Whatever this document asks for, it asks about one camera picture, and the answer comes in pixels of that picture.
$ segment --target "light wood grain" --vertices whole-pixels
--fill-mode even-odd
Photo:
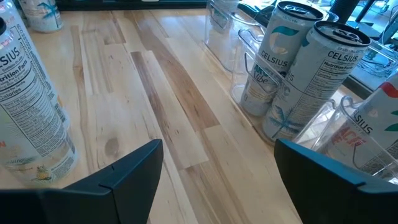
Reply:
[[[164,161],[148,223],[300,223],[273,147],[256,131],[261,120],[231,99],[231,74],[203,43],[204,9],[62,17],[60,32],[32,33],[80,154],[53,187],[160,138]],[[24,187],[4,169],[0,179],[1,188]]]

